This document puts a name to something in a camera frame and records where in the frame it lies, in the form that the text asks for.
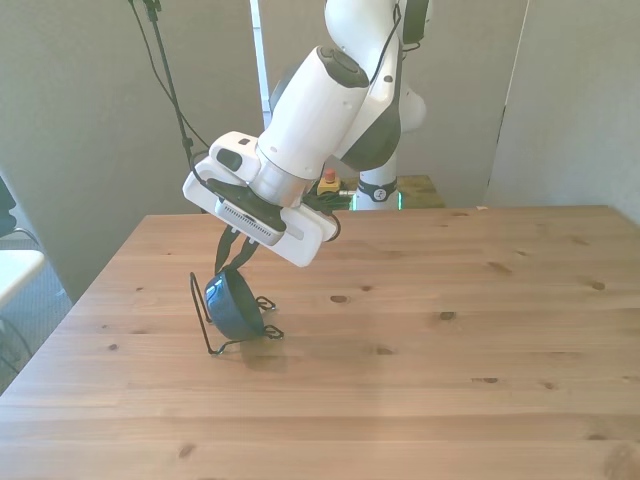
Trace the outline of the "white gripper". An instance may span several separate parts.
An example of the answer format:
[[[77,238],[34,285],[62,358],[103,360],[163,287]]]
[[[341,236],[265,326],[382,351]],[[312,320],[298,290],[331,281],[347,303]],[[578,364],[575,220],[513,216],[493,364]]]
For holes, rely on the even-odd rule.
[[[182,190],[187,200],[228,225],[218,243],[215,273],[227,262],[236,232],[247,238],[228,264],[229,270],[247,263],[256,251],[256,243],[298,267],[306,267],[321,245],[337,233],[332,217],[305,204],[295,208],[272,205],[210,157],[195,165]]]

